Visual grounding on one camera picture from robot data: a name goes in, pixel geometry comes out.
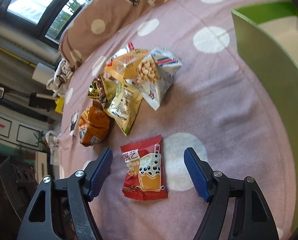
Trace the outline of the striped white clothes pile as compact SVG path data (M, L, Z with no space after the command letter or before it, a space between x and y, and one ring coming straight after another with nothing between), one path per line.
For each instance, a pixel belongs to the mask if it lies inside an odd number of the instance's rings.
M46 84L46 89L53 91L53 97L65 96L75 70L65 58L61 59L54 76Z

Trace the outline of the black framed window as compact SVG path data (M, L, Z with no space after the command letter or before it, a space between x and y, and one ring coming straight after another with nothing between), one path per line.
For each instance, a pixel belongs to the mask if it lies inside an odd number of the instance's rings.
M0 0L0 22L57 49L65 28L91 0Z

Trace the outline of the red bubble tea snack packet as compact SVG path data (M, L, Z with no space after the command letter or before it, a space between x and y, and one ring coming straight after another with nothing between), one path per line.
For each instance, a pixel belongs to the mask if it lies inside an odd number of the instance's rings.
M128 171L122 192L125 197L140 200L168 198L162 156L162 136L120 147Z

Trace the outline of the potted green plant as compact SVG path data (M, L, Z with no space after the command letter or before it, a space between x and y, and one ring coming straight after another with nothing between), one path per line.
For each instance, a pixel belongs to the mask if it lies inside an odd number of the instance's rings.
M46 147L48 145L45 139L45 133L43 131L33 132L33 134L37 139L37 144L39 148Z

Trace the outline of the white peanut snack bag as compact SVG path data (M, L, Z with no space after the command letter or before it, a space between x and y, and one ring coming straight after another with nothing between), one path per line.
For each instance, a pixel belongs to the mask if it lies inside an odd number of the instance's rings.
M154 48L140 62L137 77L130 79L129 83L139 89L146 102L156 111L181 67L181 61L170 51Z

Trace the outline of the yellow box beside bed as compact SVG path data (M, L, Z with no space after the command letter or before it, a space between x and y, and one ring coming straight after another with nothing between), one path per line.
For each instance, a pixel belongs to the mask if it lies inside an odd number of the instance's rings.
M55 112L59 114L63 114L63 109L64 109L64 98L60 97L56 100Z

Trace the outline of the pale green snack packet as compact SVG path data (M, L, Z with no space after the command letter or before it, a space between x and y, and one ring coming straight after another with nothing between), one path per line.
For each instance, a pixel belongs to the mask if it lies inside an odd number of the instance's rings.
M116 94L106 113L115 120L124 135L128 136L143 97L140 91L127 83L119 82Z

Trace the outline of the white paper roll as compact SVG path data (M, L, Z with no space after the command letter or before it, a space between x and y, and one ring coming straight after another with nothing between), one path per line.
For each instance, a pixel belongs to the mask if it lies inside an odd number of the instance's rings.
M52 68L42 63L38 63L32 74L32 79L39 83L47 85L48 81L54 78L54 74L55 71Z

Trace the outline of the green white cardboard box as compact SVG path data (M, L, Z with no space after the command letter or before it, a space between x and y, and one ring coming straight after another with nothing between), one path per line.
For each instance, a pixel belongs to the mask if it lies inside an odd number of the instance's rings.
M265 87L287 132L296 172L298 229L298 8L269 1L232 10L237 51Z

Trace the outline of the red white milk candy packet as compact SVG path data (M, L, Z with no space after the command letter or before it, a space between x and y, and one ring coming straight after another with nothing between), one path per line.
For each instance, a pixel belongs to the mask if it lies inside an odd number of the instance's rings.
M132 42L128 42L123 48L119 49L113 56L111 56L108 61L107 64L110 64L113 59L125 55L126 53L131 52L132 50L134 50L134 46Z

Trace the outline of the dark yellow chocolate snack packet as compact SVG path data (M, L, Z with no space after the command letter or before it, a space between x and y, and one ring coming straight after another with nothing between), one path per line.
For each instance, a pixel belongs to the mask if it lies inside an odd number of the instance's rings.
M117 83L103 74L93 79L88 89L88 97L99 102L109 103L116 95Z

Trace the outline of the orange biscuit snack packet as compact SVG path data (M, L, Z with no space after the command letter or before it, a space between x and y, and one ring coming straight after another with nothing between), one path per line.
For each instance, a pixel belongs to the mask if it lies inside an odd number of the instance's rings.
M103 110L102 105L93 101L80 116L79 137L80 143L93 146L105 140L110 128L110 119Z

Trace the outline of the yellow rice cracker packet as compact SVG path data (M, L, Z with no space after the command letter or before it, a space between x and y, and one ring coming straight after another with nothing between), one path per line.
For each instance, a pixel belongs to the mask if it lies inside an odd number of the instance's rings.
M134 79L138 76L138 65L148 53L146 49L135 49L118 56L105 66L105 72L120 82Z

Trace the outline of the pink polka dot bedsheet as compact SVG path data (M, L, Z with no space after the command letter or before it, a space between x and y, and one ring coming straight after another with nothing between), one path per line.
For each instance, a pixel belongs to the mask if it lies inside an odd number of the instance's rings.
M296 203L293 154L267 92L239 57L232 9L269 0L171 0L151 7L141 0L93 0L65 31L61 52L78 68L65 94L60 176L68 177L109 147L113 162L91 203L104 239L193 239L207 208L184 164L184 150L228 177L252 176L273 214L280 239L291 236ZM169 50L182 62L161 106L143 101L129 135L115 122L105 141L84 147L78 119L92 104L87 90L109 58L128 42ZM167 199L137 201L122 187L127 167L120 147L162 136Z

